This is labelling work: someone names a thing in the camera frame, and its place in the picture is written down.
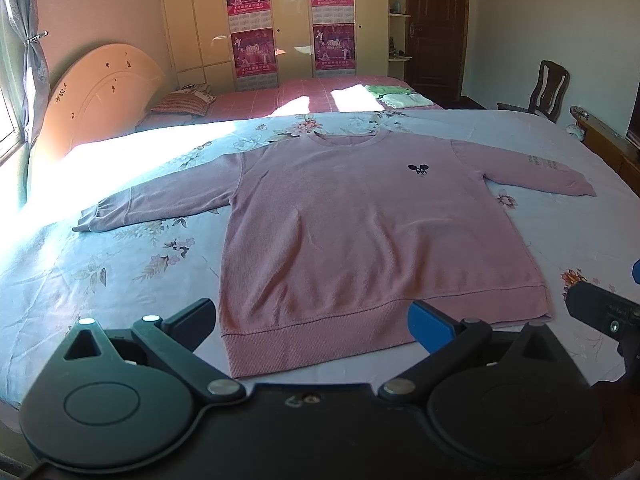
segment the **wooden chair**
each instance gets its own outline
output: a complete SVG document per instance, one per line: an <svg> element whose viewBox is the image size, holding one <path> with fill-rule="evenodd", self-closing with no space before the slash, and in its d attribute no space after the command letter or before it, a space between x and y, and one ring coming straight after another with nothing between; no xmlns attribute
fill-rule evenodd
<svg viewBox="0 0 640 480"><path fill-rule="evenodd" d="M543 90L542 85L545 81L545 68L546 85ZM538 84L536 85L533 94L531 94L529 108L521 108L519 106L498 103L498 110L526 112L527 114L537 114L536 112L540 112L550 121L556 122L560 116L562 98L564 97L568 86L569 73L567 70L553 61L543 61L540 63Z"/></svg>

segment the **sweatshirt sleeve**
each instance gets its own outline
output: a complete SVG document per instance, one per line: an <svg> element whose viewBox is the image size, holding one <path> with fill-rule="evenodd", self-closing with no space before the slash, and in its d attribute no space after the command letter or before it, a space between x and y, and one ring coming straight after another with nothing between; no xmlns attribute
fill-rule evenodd
<svg viewBox="0 0 640 480"><path fill-rule="evenodd" d="M498 184L564 195L596 196L583 174L559 162L464 140L452 140L451 147L462 164Z"/></svg>
<svg viewBox="0 0 640 480"><path fill-rule="evenodd" d="M242 153L230 153L115 193L82 211L73 231L110 231L229 205L240 185L242 162Z"/></svg>

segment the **bedside table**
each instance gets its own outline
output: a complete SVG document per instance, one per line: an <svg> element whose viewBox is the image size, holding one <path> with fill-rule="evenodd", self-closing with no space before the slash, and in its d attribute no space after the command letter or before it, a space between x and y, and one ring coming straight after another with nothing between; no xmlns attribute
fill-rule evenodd
<svg viewBox="0 0 640 480"><path fill-rule="evenodd" d="M638 149L593 114L585 118L576 111L575 107L571 107L571 115L578 126L585 130L584 145L604 160L631 190L640 196Z"/></svg>

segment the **curtain tieback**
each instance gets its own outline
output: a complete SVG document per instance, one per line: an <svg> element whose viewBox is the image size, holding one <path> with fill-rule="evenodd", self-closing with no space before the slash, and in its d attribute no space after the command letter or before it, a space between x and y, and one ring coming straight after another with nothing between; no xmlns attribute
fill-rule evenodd
<svg viewBox="0 0 640 480"><path fill-rule="evenodd" d="M27 40L24 41L24 44L25 45L30 45L31 43L33 43L35 41L40 41L40 38L44 38L47 34L49 34L49 31L48 30L44 30L43 32L41 32L40 34L36 34L32 38L27 38Z"/></svg>

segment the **curtain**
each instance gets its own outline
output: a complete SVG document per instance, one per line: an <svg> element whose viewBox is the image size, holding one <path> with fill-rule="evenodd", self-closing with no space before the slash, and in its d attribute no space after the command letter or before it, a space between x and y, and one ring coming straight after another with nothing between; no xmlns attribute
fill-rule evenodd
<svg viewBox="0 0 640 480"><path fill-rule="evenodd" d="M24 139L29 145L40 133L44 113L49 101L49 69L39 39L46 35L38 34L38 4L36 0L2 0L8 21L14 33L24 45L21 60L8 59L9 65L22 62L22 88L11 97L12 101L21 99L21 109L15 113L24 127Z"/></svg>

